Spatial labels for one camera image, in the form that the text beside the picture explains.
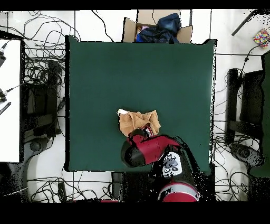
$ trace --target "dark green surface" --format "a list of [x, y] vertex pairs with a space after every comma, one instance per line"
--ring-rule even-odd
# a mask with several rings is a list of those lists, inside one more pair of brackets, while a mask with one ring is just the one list
[[263, 70], [265, 78], [262, 83], [264, 93], [263, 104], [263, 140], [262, 150], [265, 158], [265, 163], [262, 166], [254, 167], [250, 170], [251, 175], [256, 177], [270, 177], [270, 51], [262, 56]]
[[180, 136], [209, 172], [211, 82], [215, 40], [206, 44], [136, 44], [70, 40], [69, 170], [127, 168], [120, 151], [119, 108], [157, 110], [160, 134]]

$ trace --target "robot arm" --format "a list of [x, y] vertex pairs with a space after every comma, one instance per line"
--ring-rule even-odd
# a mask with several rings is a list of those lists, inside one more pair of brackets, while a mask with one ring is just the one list
[[193, 172], [199, 167], [187, 144], [166, 135], [153, 136], [149, 126], [130, 133], [121, 151], [129, 167], [153, 164], [152, 174], [168, 180], [159, 193], [159, 201], [198, 201]]

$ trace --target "crumpled towel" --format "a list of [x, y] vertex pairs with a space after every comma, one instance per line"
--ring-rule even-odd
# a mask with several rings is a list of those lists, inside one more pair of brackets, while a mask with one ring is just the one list
[[133, 130], [136, 128], [141, 128], [147, 123], [150, 123], [153, 134], [157, 135], [161, 126], [158, 121], [158, 114], [156, 110], [146, 114], [130, 111], [128, 111], [126, 114], [119, 114], [120, 130], [126, 137], [128, 137], [129, 133], [131, 133]]

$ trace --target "black border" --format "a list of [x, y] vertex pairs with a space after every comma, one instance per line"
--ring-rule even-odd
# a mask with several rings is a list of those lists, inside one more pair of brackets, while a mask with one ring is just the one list
[[65, 35], [65, 163], [64, 169], [69, 171], [70, 163], [70, 42], [69, 35]]

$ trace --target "cardboard box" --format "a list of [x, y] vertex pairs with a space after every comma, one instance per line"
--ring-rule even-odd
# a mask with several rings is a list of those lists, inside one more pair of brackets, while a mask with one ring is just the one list
[[[180, 14], [180, 10], [138, 10], [137, 21], [134, 22], [131, 19], [124, 18], [124, 28], [122, 42], [133, 43], [135, 41], [136, 30], [142, 26], [156, 26], [155, 22], [158, 23], [160, 18], [163, 18], [172, 13]], [[183, 27], [177, 33], [177, 40], [179, 43], [190, 43], [192, 35], [192, 25]]]

